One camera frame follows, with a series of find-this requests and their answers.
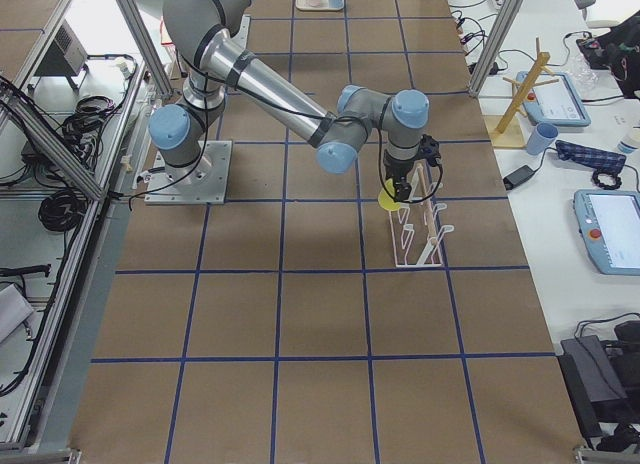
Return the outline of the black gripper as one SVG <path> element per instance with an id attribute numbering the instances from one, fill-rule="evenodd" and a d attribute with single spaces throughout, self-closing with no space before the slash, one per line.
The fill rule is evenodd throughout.
<path id="1" fill-rule="evenodd" d="M 384 152 L 385 179 L 383 189 L 393 202 L 411 201 L 413 187 L 408 180 L 408 175 L 413 170 L 416 160 L 416 157 L 402 160 L 393 157 L 389 151 Z"/>

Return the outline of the silver base plate arm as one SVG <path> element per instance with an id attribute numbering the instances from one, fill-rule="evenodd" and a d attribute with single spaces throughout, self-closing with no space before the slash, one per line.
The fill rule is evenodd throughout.
<path id="1" fill-rule="evenodd" d="M 233 142 L 200 140 L 204 154 L 197 166 L 185 168 L 167 166 L 159 151 L 154 165 L 163 170 L 152 173 L 144 195 L 148 205 L 222 205 L 226 199 L 227 182 Z"/>

